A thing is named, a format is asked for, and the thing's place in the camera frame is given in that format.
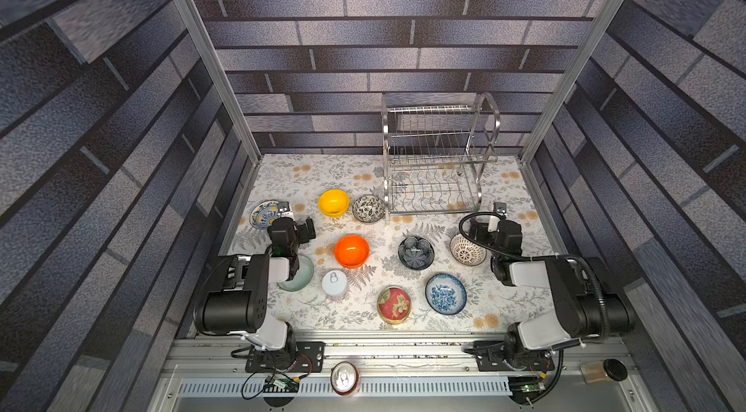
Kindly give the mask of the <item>white brown dotted bowl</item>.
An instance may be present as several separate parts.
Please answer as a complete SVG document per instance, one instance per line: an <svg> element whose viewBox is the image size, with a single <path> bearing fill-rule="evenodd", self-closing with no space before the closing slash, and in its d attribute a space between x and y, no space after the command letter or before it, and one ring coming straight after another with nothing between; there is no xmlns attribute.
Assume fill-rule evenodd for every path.
<svg viewBox="0 0 746 412"><path fill-rule="evenodd" d="M462 235L450 241L450 252L456 262L465 266L478 266L487 258L487 251Z"/></svg>

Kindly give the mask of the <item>blue white floral bowl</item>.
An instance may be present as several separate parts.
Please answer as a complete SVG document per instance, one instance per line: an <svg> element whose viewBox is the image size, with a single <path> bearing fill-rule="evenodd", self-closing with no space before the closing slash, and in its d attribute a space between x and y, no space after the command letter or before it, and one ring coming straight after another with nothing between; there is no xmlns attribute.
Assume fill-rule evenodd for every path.
<svg viewBox="0 0 746 412"><path fill-rule="evenodd" d="M435 312L455 316L460 314L467 303L464 284L455 276L438 273L427 281L425 299Z"/></svg>

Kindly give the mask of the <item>dark glass patterned bowl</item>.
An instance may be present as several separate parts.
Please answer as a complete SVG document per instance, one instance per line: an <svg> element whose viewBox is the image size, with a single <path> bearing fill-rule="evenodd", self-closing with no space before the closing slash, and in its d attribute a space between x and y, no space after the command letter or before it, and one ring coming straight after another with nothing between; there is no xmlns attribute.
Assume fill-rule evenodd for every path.
<svg viewBox="0 0 746 412"><path fill-rule="evenodd" d="M405 237L399 244L397 254L400 262L411 270L424 270L434 262L434 249L431 243L417 235Z"/></svg>

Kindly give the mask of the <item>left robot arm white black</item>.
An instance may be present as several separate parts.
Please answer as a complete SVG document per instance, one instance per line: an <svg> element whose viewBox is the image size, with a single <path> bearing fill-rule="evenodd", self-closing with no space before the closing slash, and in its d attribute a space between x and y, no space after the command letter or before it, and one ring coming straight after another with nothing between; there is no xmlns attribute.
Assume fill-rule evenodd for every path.
<svg viewBox="0 0 746 412"><path fill-rule="evenodd" d="M239 336L260 351L293 355L293 328L268 312L269 286L296 278L298 249L316 238L315 225L310 218L296 222L283 217L267 231L270 244L264 252L220 257L198 292L193 322L204 335Z"/></svg>

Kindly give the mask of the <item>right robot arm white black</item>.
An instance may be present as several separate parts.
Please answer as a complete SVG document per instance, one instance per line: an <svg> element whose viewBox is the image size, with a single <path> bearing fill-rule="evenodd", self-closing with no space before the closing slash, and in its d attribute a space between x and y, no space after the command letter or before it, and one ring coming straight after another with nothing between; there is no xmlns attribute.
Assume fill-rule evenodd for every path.
<svg viewBox="0 0 746 412"><path fill-rule="evenodd" d="M501 284L550 292L549 312L508 329L505 357L603 343L634 329L633 307L599 258L525 256L522 226L495 211L465 216L458 232L491 254L491 271Z"/></svg>

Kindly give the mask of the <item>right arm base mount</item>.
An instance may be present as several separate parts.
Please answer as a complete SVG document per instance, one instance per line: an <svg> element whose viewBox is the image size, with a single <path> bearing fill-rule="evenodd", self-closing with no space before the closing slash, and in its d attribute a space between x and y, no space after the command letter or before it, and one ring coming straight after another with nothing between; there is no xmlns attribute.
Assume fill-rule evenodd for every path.
<svg viewBox="0 0 746 412"><path fill-rule="evenodd" d="M530 351L504 341L474 341L464 352L476 357L481 372L516 371L547 373L556 369L548 351Z"/></svg>

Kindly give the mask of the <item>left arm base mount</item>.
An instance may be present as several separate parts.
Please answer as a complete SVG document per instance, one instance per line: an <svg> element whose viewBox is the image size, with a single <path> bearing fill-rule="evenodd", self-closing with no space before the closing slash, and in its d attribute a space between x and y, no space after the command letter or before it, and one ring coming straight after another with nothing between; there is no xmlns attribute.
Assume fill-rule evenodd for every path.
<svg viewBox="0 0 746 412"><path fill-rule="evenodd" d="M289 351L250 351L246 373L277 371L300 374L319 373L324 364L326 344L320 341L301 341Z"/></svg>

